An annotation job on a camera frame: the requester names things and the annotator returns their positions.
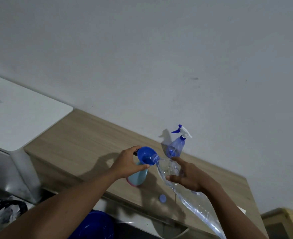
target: person's left arm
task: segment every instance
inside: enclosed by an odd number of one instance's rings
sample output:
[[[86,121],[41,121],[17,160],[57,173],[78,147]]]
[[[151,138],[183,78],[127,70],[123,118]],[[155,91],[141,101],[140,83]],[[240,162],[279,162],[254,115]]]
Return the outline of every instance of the person's left arm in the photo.
[[[120,178],[145,170],[133,153],[123,150],[104,174],[67,189],[32,208],[0,232],[0,239],[66,239],[92,210],[109,186]]]

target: teal spray bottle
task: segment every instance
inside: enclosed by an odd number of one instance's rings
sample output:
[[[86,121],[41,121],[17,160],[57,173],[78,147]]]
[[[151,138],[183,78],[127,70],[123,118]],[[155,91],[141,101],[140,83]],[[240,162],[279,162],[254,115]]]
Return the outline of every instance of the teal spray bottle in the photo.
[[[187,137],[192,138],[188,130],[186,130],[186,128],[182,126],[181,124],[179,125],[179,129],[173,131],[172,133],[179,133],[179,132],[182,135],[178,137],[177,139],[175,139],[170,145],[168,145],[166,149],[166,156],[168,158],[179,157],[182,152],[182,149],[184,148],[185,139]]]

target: gray wall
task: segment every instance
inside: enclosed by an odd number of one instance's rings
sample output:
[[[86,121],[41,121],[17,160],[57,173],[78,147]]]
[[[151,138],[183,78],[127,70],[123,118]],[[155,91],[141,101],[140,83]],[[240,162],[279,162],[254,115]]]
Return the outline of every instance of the gray wall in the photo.
[[[157,141],[181,123],[293,209],[293,0],[0,0],[0,76]]]

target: blue funnel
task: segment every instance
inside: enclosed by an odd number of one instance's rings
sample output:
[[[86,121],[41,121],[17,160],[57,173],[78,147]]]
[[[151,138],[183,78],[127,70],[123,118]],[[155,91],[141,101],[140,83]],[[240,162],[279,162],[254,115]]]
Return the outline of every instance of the blue funnel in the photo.
[[[149,164],[150,166],[155,165],[151,159],[154,154],[157,155],[157,153],[150,147],[142,147],[137,151],[137,157],[141,164]]]

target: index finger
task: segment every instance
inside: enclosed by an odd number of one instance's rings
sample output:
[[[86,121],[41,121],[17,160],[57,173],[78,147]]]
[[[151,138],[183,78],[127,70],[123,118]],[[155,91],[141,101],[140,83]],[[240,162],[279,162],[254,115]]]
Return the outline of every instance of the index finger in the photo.
[[[181,165],[182,168],[186,165],[186,162],[180,157],[172,157],[171,159]]]
[[[132,153],[136,152],[137,150],[139,150],[141,148],[141,146],[133,146],[131,148],[128,148],[128,150],[132,151]]]

